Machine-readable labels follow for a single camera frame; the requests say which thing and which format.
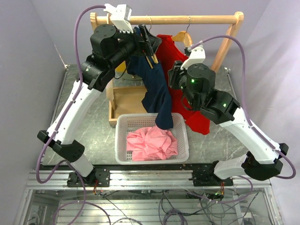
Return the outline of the wooden hanger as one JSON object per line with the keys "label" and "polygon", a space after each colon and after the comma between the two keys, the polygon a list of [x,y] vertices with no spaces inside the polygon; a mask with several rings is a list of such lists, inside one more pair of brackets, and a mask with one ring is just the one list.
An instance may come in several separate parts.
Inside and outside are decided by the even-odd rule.
{"label": "wooden hanger", "polygon": [[110,24],[110,14],[107,13],[106,15],[106,24]]}
{"label": "wooden hanger", "polygon": [[192,38],[191,38],[190,34],[188,33],[188,28],[190,27],[190,24],[191,24],[191,17],[189,16],[188,18],[189,18],[189,24],[188,24],[186,30],[180,31],[177,35],[171,37],[173,42],[181,42],[184,44],[185,48],[188,48],[193,44]]}
{"label": "wooden hanger", "polygon": [[[151,20],[151,17],[149,16],[149,15],[146,15],[146,17],[149,19],[149,21],[150,21],[150,28],[147,30],[147,37],[148,37],[148,39],[149,39],[149,41],[150,41],[150,30],[151,30],[151,28],[152,28],[152,20]],[[151,58],[152,58],[152,61],[153,61],[153,63],[154,64],[158,64],[158,59],[157,59],[157,57],[156,57],[156,55],[155,54],[152,54],[151,55]],[[147,60],[147,62],[148,62],[148,64],[149,64],[149,66],[150,66],[150,68],[151,69],[153,69],[153,65],[152,65],[152,62],[150,61],[150,59],[149,59],[149,57],[148,56],[146,56],[146,60]]]}

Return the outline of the navy blue t shirt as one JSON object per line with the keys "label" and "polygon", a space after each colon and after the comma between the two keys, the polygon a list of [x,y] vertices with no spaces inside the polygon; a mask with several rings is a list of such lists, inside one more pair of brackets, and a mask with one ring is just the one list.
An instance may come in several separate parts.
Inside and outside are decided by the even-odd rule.
{"label": "navy blue t shirt", "polygon": [[156,126],[163,130],[173,128],[172,98],[161,63],[150,56],[131,56],[126,62],[127,73],[142,78],[146,88],[142,105],[148,113],[157,113]]}

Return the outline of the pink t shirt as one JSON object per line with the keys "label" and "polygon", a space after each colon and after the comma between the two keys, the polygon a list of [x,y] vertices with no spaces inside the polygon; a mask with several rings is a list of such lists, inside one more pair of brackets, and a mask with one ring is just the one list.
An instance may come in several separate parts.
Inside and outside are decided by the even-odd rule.
{"label": "pink t shirt", "polygon": [[178,155],[178,141],[170,130],[143,127],[128,133],[126,150],[133,161],[167,160]]}

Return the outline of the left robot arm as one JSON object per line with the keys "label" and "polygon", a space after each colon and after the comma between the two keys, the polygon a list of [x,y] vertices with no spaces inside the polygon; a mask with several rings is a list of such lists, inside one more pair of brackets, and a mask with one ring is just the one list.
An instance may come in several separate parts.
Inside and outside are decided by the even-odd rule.
{"label": "left robot arm", "polygon": [[37,135],[71,164],[85,186],[95,182],[96,170],[84,154],[85,147],[75,140],[75,131],[92,103],[114,78],[115,69],[132,55],[153,56],[162,40],[152,35],[144,24],[132,32],[122,32],[114,25],[103,24],[95,28],[90,42],[92,53],[79,66],[79,78],[74,82],[68,101],[54,123]]}

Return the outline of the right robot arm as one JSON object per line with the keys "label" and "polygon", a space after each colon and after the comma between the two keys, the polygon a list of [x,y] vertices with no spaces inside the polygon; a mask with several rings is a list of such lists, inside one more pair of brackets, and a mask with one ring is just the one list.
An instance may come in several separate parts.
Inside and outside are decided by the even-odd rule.
{"label": "right robot arm", "polygon": [[271,140],[247,120],[244,109],[230,93],[215,89],[216,74],[209,67],[196,63],[183,69],[182,65],[183,62],[177,60],[168,71],[169,87],[182,92],[188,110],[199,111],[225,128],[248,150],[241,157],[213,162],[207,181],[215,186],[232,176],[248,175],[259,181],[279,176],[283,168],[280,158],[287,154],[287,144]]}

